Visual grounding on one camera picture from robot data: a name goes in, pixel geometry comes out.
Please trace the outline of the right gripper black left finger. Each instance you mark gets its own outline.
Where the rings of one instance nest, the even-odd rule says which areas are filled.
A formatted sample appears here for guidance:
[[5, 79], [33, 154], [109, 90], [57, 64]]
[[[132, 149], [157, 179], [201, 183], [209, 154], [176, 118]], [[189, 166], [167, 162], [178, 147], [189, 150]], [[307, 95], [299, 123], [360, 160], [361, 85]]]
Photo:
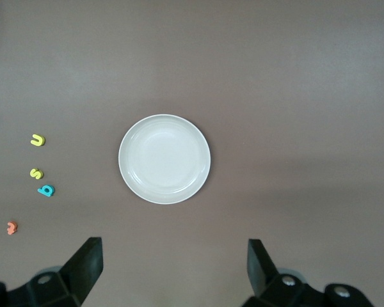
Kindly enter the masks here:
[[90, 237], [56, 272], [8, 292], [7, 306], [81, 306], [103, 271], [102, 239]]

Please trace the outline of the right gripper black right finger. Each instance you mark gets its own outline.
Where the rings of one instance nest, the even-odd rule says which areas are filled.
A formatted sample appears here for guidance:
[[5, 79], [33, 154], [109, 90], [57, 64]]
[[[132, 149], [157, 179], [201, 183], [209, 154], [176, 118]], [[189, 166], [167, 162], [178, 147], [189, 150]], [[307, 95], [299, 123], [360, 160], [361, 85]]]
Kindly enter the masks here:
[[244, 306], [324, 306], [324, 294], [298, 277], [280, 274], [259, 239], [250, 239], [247, 273], [254, 295]]

